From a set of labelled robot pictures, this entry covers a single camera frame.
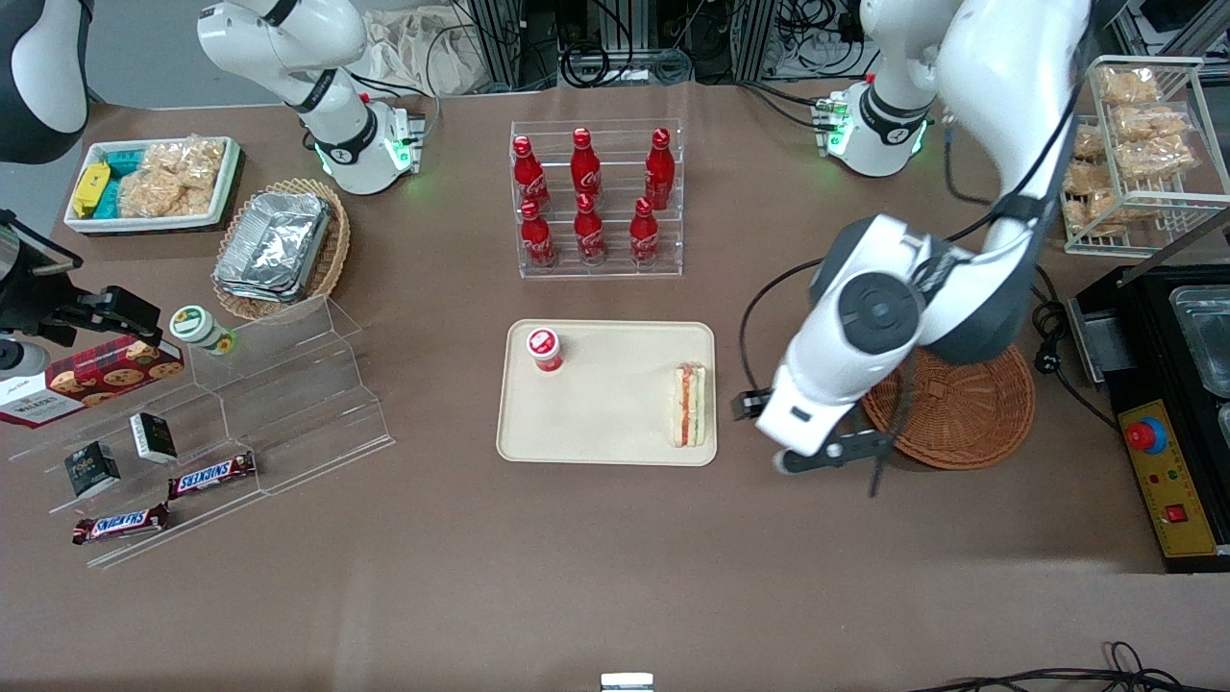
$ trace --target wicker basket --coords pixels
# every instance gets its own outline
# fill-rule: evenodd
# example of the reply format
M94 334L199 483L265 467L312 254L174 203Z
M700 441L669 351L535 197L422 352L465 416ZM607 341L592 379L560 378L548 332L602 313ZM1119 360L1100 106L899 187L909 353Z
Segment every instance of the wicker basket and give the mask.
M897 449L940 470L980 470L1007 458L1033 425L1033 377L1016 345L985 364L950 366L927 352L914 355L914 397ZM863 398L867 418L886 430L902 387L902 369Z
M308 280L308 293L304 297L328 295L332 293L333 286L337 285L337 279L342 275L342 264L346 263L346 252L351 248L351 221L346 218L346 209L342 208L342 200L338 199L337 193L321 182L301 178L274 182L273 184L266 187L262 192L289 192L292 194L310 192L328 200L333 213L328 218L328 226L325 230L327 235L325 236L325 242L321 243L320 253L316 254L316 265L312 267L311 278ZM226 235L223 236L221 246L218 248L219 258L221 258L223 252L226 251L226 246L230 245L231 237L235 236L235 226L239 225L239 219L244 215L244 211L247 210L255 198L255 194L250 197L247 202L244 202L244 205L235 211L235 215L231 216L230 225L226 226ZM293 302L240 297L239 295L226 293L216 284L214 285L214 293L218 295L218 300L223 304L223 307L226 307L228 312L248 320L272 315L288 305L293 305Z

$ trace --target table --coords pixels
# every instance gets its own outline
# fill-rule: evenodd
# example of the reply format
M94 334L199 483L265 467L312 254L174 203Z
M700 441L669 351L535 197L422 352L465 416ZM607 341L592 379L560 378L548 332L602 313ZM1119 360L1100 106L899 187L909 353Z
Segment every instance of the table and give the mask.
M43 514L39 470L0 465L5 690L583 690L617 670L652 671L664 691L904 690L1102 666L1111 639L1184 682L1230 686L1230 583L1159 574L1117 436L1041 376L1011 460L889 468L875 501L870 463L782 477L774 444L727 418L700 470L496 455L513 321L704 321L728 402L745 388L739 313L779 270L877 211L935 231L979 215L945 192L940 136L902 173L866 179L733 87L556 88L444 112L422 175L344 198L354 245L335 296L367 329L360 370L397 445L106 572L84 569ZM684 275L520 280L509 122L647 114L686 118ZM321 177L285 107L100 107L85 138L189 132L240 140L241 198ZM972 139L956 162L964 188L994 192ZM86 256L81 285L212 304L216 234L57 236ZM1113 265L1054 246L1043 264L1065 295ZM804 285L758 309L763 380L806 313ZM1032 358L1037 338L1020 345Z

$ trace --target cookie box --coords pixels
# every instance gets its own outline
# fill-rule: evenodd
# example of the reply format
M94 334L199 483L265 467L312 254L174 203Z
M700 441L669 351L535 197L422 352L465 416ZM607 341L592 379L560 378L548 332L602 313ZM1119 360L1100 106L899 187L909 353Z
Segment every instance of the cookie box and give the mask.
M0 422L41 428L181 372L175 345L155 349L122 336L55 361L42 375L0 382Z
M106 236L106 235L149 235L161 232L191 232L202 230L223 230L218 225L223 216L228 218L229 203L234 182L237 182L237 168L240 167L242 151L237 141L230 136L208 135L208 139L221 139L226 143L223 151L221 167L214 179L214 194L209 200L209 210L204 214L188 216L154 216L154 218L118 218L118 219L93 219L80 218L73 209L73 204L65 204L64 225L76 230L81 235ZM170 141L182 141L178 139L134 139L129 141L100 141L91 144L81 161L81 168L73 179L71 189L76 189L77 182L85 175L91 163L97 163L107 157L112 151L144 150L150 144L162 144Z

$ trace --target small black box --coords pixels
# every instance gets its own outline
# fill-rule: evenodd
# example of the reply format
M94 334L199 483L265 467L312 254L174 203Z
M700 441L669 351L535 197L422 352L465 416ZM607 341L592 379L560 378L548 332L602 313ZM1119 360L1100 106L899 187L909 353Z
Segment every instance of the small black box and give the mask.
M119 470L111 456L111 447L102 442L91 442L82 450L73 452L64 460L64 468L73 482L73 492L77 498L90 498L119 483Z
M133 440L137 441L137 456L160 465L175 461L175 441L171 440L171 427L164 419L153 414L140 413L129 419L133 427Z

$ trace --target coca-cola bottle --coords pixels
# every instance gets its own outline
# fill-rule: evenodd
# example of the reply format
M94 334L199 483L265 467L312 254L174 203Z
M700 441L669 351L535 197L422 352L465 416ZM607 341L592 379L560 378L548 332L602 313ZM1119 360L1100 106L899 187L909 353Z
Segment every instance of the coca-cola bottle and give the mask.
M522 245L535 267L554 267L558 261L551 242L551 226L539 216L539 205L534 199L522 202Z
M572 167L572 186L577 194L593 194L597 204L603 195L603 168L590 143L588 129L578 127L572 130L573 149L569 166Z
M649 267L658 261L658 219L653 218L653 204L645 197L636 200L636 215L629 226L632 235L632 259L638 267Z
M522 194L522 199L531 199L538 202L539 209L547 209L551 205L551 193L546 191L546 172L534 155L530 138L524 134L514 136L513 152L517 155L513 177L517 179L517 191Z
M670 154L670 130L653 130L653 147L645 160L645 195L654 209L665 209L675 183L675 157Z
M577 231L577 248L581 261L600 264L606 259L606 242L603 240L603 219L594 213L594 195L588 192L577 194L577 218L572 221Z

